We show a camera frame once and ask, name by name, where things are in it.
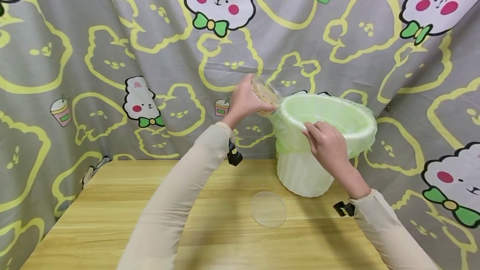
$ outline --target left hand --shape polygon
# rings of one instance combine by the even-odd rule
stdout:
[[[245,75],[233,91],[230,100],[230,110],[223,120],[223,122],[227,123],[232,129],[237,122],[252,113],[258,111],[273,112],[276,109],[274,105],[265,103],[256,96],[253,92],[252,77],[252,73]]]

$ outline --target yellow outline print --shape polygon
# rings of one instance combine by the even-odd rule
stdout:
[[[365,93],[364,91],[349,89],[349,90],[346,90],[344,93],[342,93],[342,95],[340,95],[340,98],[345,98],[348,94],[351,94],[351,93],[360,95],[361,96],[361,104],[363,106],[367,106],[368,94]]]
[[[238,31],[241,31],[243,35],[245,36],[245,41],[247,42],[247,49],[250,51],[252,54],[252,58],[258,63],[257,67],[257,75],[261,75],[263,71],[263,61],[262,58],[258,56],[257,51],[255,48],[253,48],[253,41],[252,37],[250,36],[250,31],[247,30],[246,28],[239,29]],[[200,79],[202,80],[203,84],[208,87],[209,89],[213,91],[218,91],[218,92],[232,92],[235,89],[235,86],[227,86],[227,87],[218,87],[214,86],[211,83],[208,82],[208,80],[205,77],[205,66],[208,64],[208,58],[214,58],[215,56],[219,55],[220,52],[222,52],[221,44],[233,44],[233,41],[231,41],[228,37],[230,36],[231,31],[229,30],[227,35],[223,38],[217,37],[212,33],[204,33],[201,35],[197,41],[197,49],[202,53],[202,61],[200,62],[200,65],[198,66],[198,74],[200,76]],[[213,40],[218,40],[218,45],[217,48],[214,51],[208,51],[203,44],[208,40],[208,39],[213,39]]]
[[[455,221],[448,219],[447,217],[443,217],[440,215],[438,210],[435,208],[435,206],[430,202],[427,201],[425,198],[423,198],[422,194],[419,194],[417,192],[414,192],[412,190],[407,190],[405,194],[403,195],[402,199],[399,200],[396,204],[392,205],[393,210],[400,210],[401,207],[407,205],[408,200],[412,197],[418,197],[421,200],[423,200],[426,205],[429,207],[430,211],[426,211],[425,213],[427,215],[430,215],[434,217],[436,220],[438,220],[440,223],[442,223],[442,230],[443,233],[455,244],[460,248],[460,256],[461,256],[461,268],[460,270],[468,270],[468,260],[467,260],[467,255],[468,253],[476,253],[478,250],[477,244],[475,242],[475,238],[473,237],[472,233],[465,227],[459,225]],[[467,237],[468,241],[470,242],[469,244],[467,243],[462,243],[461,241],[457,240],[451,232],[448,231],[448,226],[446,224],[455,226],[462,232],[464,232],[465,236]]]
[[[45,157],[48,154],[48,151],[51,147],[51,141],[48,138],[45,131],[40,127],[28,126],[22,122],[15,122],[12,118],[7,116],[4,112],[0,111],[0,121],[4,122],[10,129],[18,129],[24,134],[27,133],[34,133],[38,140],[42,143],[40,150],[38,151],[37,158],[35,159],[35,163],[30,170],[28,175],[28,179],[25,184],[25,188],[22,191],[22,194],[14,200],[11,200],[6,203],[0,203],[0,213],[6,210],[10,210],[19,204],[21,204],[25,198],[27,197],[28,193],[30,193],[32,186],[34,184],[35,178],[37,177],[38,171],[45,160]]]
[[[381,123],[390,123],[394,125],[398,129],[402,137],[405,139],[405,141],[407,141],[410,144],[410,146],[413,148],[415,152],[416,167],[413,169],[405,170],[400,166],[392,166],[392,165],[387,165],[385,163],[383,164],[372,163],[369,161],[367,157],[367,154],[369,153],[369,151],[370,152],[372,151],[371,149],[363,152],[363,157],[365,157],[365,161],[367,162],[367,164],[369,164],[370,167],[376,168],[376,169],[391,169],[393,171],[398,171],[403,173],[406,176],[414,176],[422,172],[423,166],[425,165],[425,157],[423,157],[423,151],[421,150],[420,144],[417,142],[417,140],[415,140],[415,138],[403,127],[403,125],[401,125],[401,123],[396,121],[395,119],[388,118],[388,117],[377,118],[377,124],[381,124]]]
[[[92,72],[92,74],[95,75],[99,80],[101,80],[104,83],[107,83],[107,84],[109,84],[112,87],[115,87],[117,89],[125,90],[125,82],[120,84],[120,83],[117,83],[117,82],[111,80],[110,78],[105,77],[104,75],[102,75],[101,73],[96,71],[93,64],[92,64],[92,58],[94,57],[95,48],[97,47],[97,44],[95,43],[95,40],[96,40],[95,33],[97,33],[98,31],[101,31],[101,30],[104,30],[104,31],[106,31],[110,34],[110,36],[113,39],[113,41],[110,42],[111,45],[125,47],[125,54],[127,55],[127,57],[132,58],[132,59],[136,59],[135,55],[133,55],[133,53],[130,53],[128,47],[126,46],[126,44],[128,44],[127,39],[120,39],[119,36],[108,26],[97,25],[97,26],[92,26],[88,29],[89,46],[88,46],[88,49],[87,49],[87,54],[85,55],[85,63],[88,67],[88,70],[90,72]]]
[[[315,12],[317,10],[317,5],[318,5],[318,1],[312,0],[312,2],[313,2],[312,10],[310,11],[310,14],[308,15],[307,19],[302,23],[295,23],[295,22],[285,20],[284,18],[281,18],[279,15],[275,14],[275,12],[272,11],[272,9],[268,6],[268,4],[266,4],[265,1],[257,0],[258,6],[265,12],[265,14],[268,15],[268,17],[270,17],[273,21],[275,21],[279,25],[291,30],[302,30],[310,24],[310,22],[313,20],[313,17],[315,16]]]
[[[180,5],[181,10],[183,11],[183,17],[184,17],[184,19],[186,21],[186,24],[187,24],[183,33],[175,34],[174,36],[168,37],[168,38],[165,37],[163,40],[161,40],[160,43],[157,43],[153,48],[144,47],[144,46],[142,46],[138,43],[138,33],[142,33],[142,32],[147,33],[147,31],[144,30],[135,20],[135,18],[139,16],[137,4],[133,0],[123,0],[123,1],[128,2],[130,7],[132,8],[133,15],[132,15],[132,21],[131,22],[129,20],[119,16],[120,22],[124,26],[132,29],[130,31],[130,43],[132,44],[133,48],[135,48],[139,51],[142,51],[142,52],[145,52],[145,53],[151,53],[151,54],[158,53],[160,50],[167,47],[168,44],[170,44],[170,43],[175,43],[179,40],[186,40],[190,36],[190,33],[193,30],[192,15],[190,14],[190,11],[187,10],[185,5],[183,4],[183,0],[177,0],[178,4]]]
[[[187,128],[187,129],[184,129],[183,131],[177,131],[177,132],[167,130],[167,132],[170,135],[174,135],[175,137],[183,137],[184,135],[190,134],[192,131],[196,130],[200,125],[203,124],[203,122],[205,121],[205,107],[203,107],[202,103],[200,103],[200,101],[197,99],[197,97],[195,95],[195,92],[193,91],[193,88],[192,88],[191,85],[184,84],[184,83],[176,83],[176,84],[173,84],[170,87],[170,90],[168,90],[167,95],[157,95],[156,96],[156,98],[158,98],[158,99],[164,99],[162,105],[157,106],[159,110],[163,110],[167,106],[167,101],[168,100],[172,100],[172,99],[177,98],[176,96],[173,96],[173,91],[177,87],[178,88],[180,88],[180,87],[186,88],[188,93],[190,94],[190,99],[195,103],[195,106],[200,110],[200,119],[197,122],[195,122],[191,127]]]
[[[172,159],[172,158],[176,158],[177,156],[180,156],[180,154],[178,153],[173,153],[173,154],[166,154],[166,155],[159,155],[159,154],[154,154],[154,153],[149,153],[147,151],[147,149],[145,148],[145,144],[143,143],[143,138],[142,136],[140,135],[140,132],[142,130],[148,130],[151,132],[151,136],[152,135],[161,135],[162,137],[164,138],[170,138],[170,135],[169,134],[162,134],[162,131],[164,131],[166,128],[165,127],[161,127],[157,130],[154,130],[152,128],[139,128],[135,131],[135,136],[137,137],[137,140],[138,140],[138,144],[139,144],[139,148],[140,150],[145,153],[146,155],[148,155],[149,157],[153,157],[155,159]]]
[[[92,133],[94,132],[95,129],[93,128],[91,130],[86,130],[87,126],[85,124],[78,124],[78,120],[75,116],[76,115],[76,112],[75,112],[76,104],[80,100],[82,100],[83,98],[87,98],[87,97],[98,98],[98,99],[102,100],[103,102],[107,103],[107,105],[109,105],[112,108],[114,108],[115,110],[117,110],[117,112],[119,112],[122,115],[121,121],[118,122],[118,123],[115,123],[111,127],[108,127],[107,130],[104,131],[103,133],[98,134],[96,136],[93,136]],[[86,138],[88,138],[89,141],[95,141],[98,138],[106,137],[107,135],[109,135],[115,129],[121,127],[122,125],[125,125],[127,123],[127,119],[128,119],[127,115],[125,114],[125,111],[123,111],[123,109],[119,105],[117,105],[117,103],[113,102],[112,100],[108,99],[107,97],[103,96],[102,94],[98,94],[98,93],[95,93],[95,92],[82,93],[82,94],[78,95],[77,97],[75,97],[75,99],[73,99],[73,101],[72,101],[72,118],[73,118],[73,123],[75,123],[75,128],[76,128],[76,131],[77,131],[76,134],[75,134],[75,143],[77,145],[81,145]],[[85,133],[85,135],[81,139],[79,139],[80,131],[83,131]]]
[[[10,81],[7,81],[5,78],[0,76],[0,88],[6,90],[7,92],[13,93],[13,94],[38,94],[38,93],[44,93],[51,91],[53,89],[56,89],[59,87],[62,79],[63,79],[63,71],[65,68],[65,65],[69,61],[70,57],[72,56],[73,53],[73,47],[72,44],[70,43],[70,40],[66,36],[66,34],[62,33],[60,30],[57,30],[53,27],[53,25],[48,22],[45,19],[45,15],[43,14],[42,10],[40,9],[40,6],[38,5],[37,0],[22,0],[25,2],[29,2],[35,6],[37,9],[38,13],[42,16],[43,22],[45,26],[50,30],[50,33],[52,35],[55,35],[61,39],[61,42],[63,46],[65,47],[65,51],[62,53],[60,61],[59,61],[59,71],[57,77],[50,83],[44,84],[42,86],[37,86],[37,87],[26,87],[26,86],[20,86],[16,85]],[[20,18],[15,18],[12,17],[8,13],[9,7],[8,5],[6,6],[5,9],[5,14],[3,15],[2,18],[0,18],[0,28],[12,24],[12,23],[26,23],[27,21],[22,20]],[[10,42],[10,34],[6,32],[5,30],[0,30],[0,48],[5,47],[9,42]]]
[[[452,133],[450,133],[442,124],[442,121],[437,117],[435,114],[436,109],[440,106],[440,103],[442,103],[445,100],[454,100],[457,99],[457,97],[468,93],[468,92],[473,92],[477,91],[480,87],[480,77],[475,78],[473,81],[471,81],[467,87],[461,87],[459,89],[456,89],[452,91],[449,94],[444,94],[439,97],[437,97],[433,102],[432,105],[427,109],[427,118],[429,121],[432,123],[433,127],[438,131],[440,135],[454,148],[454,149],[460,149],[463,148],[464,145],[455,138]]]
[[[449,31],[448,33],[445,34],[445,37],[443,37],[442,42],[438,46],[438,49],[440,49],[440,52],[442,53],[442,59],[441,63],[443,65],[443,70],[442,72],[438,75],[437,79],[435,81],[416,86],[416,87],[401,87],[398,90],[398,94],[411,94],[411,93],[419,93],[427,90],[431,90],[433,88],[438,87],[445,81],[445,79],[449,76],[450,72],[452,72],[452,61],[451,61],[451,56],[452,52],[449,49],[450,43],[452,42],[452,32]],[[416,53],[416,52],[428,52],[428,50],[424,47],[422,47],[423,43],[414,46],[413,43],[407,43],[404,46],[402,46],[401,49],[399,49],[397,52],[395,52],[394,59],[395,59],[395,66],[392,68],[391,71],[388,72],[388,74],[385,76],[385,78],[382,81],[382,84],[380,85],[380,89],[378,90],[377,93],[377,100],[381,103],[389,103],[391,99],[385,98],[382,96],[382,91],[383,88],[385,87],[386,82],[390,78],[390,76],[393,74],[395,70],[397,70],[399,67],[401,67],[404,63],[408,61],[408,56],[410,53]],[[403,55],[404,52],[406,52],[408,49],[411,49],[411,51],[407,54],[407,56],[402,59],[401,56]]]
[[[13,240],[3,251],[0,251],[0,257],[4,257],[7,253],[9,253],[10,250],[12,250],[13,246],[15,246],[16,242],[18,241],[18,238],[20,238],[20,235],[26,232],[27,229],[33,226],[38,228],[38,241],[37,241],[37,244],[35,245],[36,247],[38,244],[40,244],[40,241],[43,239],[43,234],[45,232],[45,222],[42,218],[35,217],[34,219],[30,220],[30,222],[27,223],[27,225],[25,226],[22,226],[22,220],[17,220],[12,224],[7,225],[4,228],[0,229],[0,237],[9,233],[10,230],[13,230]]]
[[[296,62],[293,64],[293,67],[302,67],[302,69],[300,71],[300,74],[302,74],[303,77],[306,77],[306,78],[309,79],[310,90],[308,92],[309,93],[314,93],[315,89],[316,89],[315,75],[317,75],[320,72],[320,70],[322,69],[320,67],[320,62],[317,61],[317,60],[302,61],[302,59],[300,58],[300,54],[298,52],[291,52],[291,53],[287,53],[286,55],[282,56],[282,59],[281,59],[280,63],[278,64],[277,70],[274,73],[272,73],[271,77],[269,77],[266,82],[271,83],[273,80],[275,80],[275,78],[277,78],[277,75],[283,70],[283,67],[285,65],[285,61],[287,61],[287,59],[290,58],[291,56],[294,56],[295,59],[296,59]],[[304,68],[304,65],[307,65],[307,64],[312,64],[315,67],[315,70],[313,70],[310,73],[307,73],[305,71],[305,68]]]
[[[388,5],[390,6],[390,10],[392,12],[392,18],[394,20],[393,24],[393,36],[387,40],[385,44],[382,45],[374,45],[372,47],[369,47],[367,49],[360,49],[359,51],[355,52],[353,55],[349,55],[346,59],[338,59],[336,58],[336,54],[339,48],[345,47],[344,43],[341,40],[341,37],[344,36],[347,31],[348,31],[348,22],[346,20],[347,16],[350,14],[351,9],[353,6],[356,4],[358,0],[351,0],[348,3],[347,8],[345,9],[345,12],[339,19],[335,19],[330,21],[326,28],[325,31],[323,32],[323,40],[330,45],[333,45],[334,48],[332,49],[332,52],[330,53],[330,60],[335,63],[339,64],[345,64],[347,62],[350,62],[353,59],[358,58],[359,56],[363,55],[364,53],[372,53],[377,50],[384,50],[389,48],[400,36],[400,31],[402,30],[402,22],[398,19],[398,15],[400,14],[400,5],[398,4],[398,0],[385,0],[388,2]],[[337,40],[331,39],[329,37],[330,31],[332,27],[334,26],[341,26],[342,27],[342,32],[338,36]]]
[[[129,159],[129,160],[135,160],[135,157],[133,157],[133,155],[128,154],[128,153],[115,154],[115,155],[113,156],[113,159],[112,159],[112,160],[121,160],[120,157],[126,157],[126,158]]]
[[[60,190],[60,184],[61,182],[67,178],[70,174],[72,174],[78,166],[86,159],[88,158],[96,158],[98,159],[98,162],[92,163],[91,165],[97,165],[100,163],[100,161],[103,159],[104,155],[101,154],[100,152],[96,151],[88,151],[85,152],[80,159],[77,160],[75,165],[72,166],[72,168],[68,169],[67,171],[62,172],[55,180],[53,181],[52,185],[52,194],[54,195],[55,198],[57,198],[57,204],[55,206],[55,209],[53,211],[55,217],[60,217],[65,213],[64,210],[59,210],[60,206],[65,203],[65,201],[74,201],[77,195],[70,195],[66,196],[63,194],[63,192]]]
[[[245,140],[244,138],[241,138],[238,136],[239,134],[239,131],[237,129],[234,129],[233,130],[233,133],[234,135],[236,136],[236,139],[235,139],[235,146],[237,146],[238,148],[252,148],[253,146],[255,146],[256,144],[260,143],[260,141],[263,141],[269,137],[272,137],[274,134],[274,132],[272,131],[271,133],[269,133],[268,135],[264,135],[263,137],[260,137],[258,139],[256,139],[255,141],[253,141],[252,143],[248,144],[248,145],[242,145],[240,144],[240,141],[242,140]]]

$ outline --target long sleeve shirt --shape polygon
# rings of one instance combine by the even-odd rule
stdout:
[[[211,174],[228,153],[235,136],[218,122],[201,134],[173,167],[139,217],[117,270],[173,270],[180,237],[190,210]],[[372,190],[351,200],[366,238],[392,270],[437,270],[401,225],[383,196]]]

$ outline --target right hand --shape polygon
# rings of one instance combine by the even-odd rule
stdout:
[[[305,123],[303,134],[307,136],[312,154],[326,171],[337,179],[350,198],[364,198],[370,187],[360,173],[348,161],[347,143],[343,135],[327,122]]]
[[[334,178],[349,169],[347,143],[343,135],[327,122],[306,122],[302,133],[310,143],[313,156]]]

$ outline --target wooden table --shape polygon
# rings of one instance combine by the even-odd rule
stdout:
[[[22,270],[114,270],[137,218],[176,161],[114,161],[103,166],[48,233]],[[334,182],[319,198],[290,193],[275,160],[224,163],[192,209],[177,255],[178,270],[386,269],[350,217],[332,205],[346,200]],[[252,197],[279,195],[287,219],[263,228],[250,216]]]

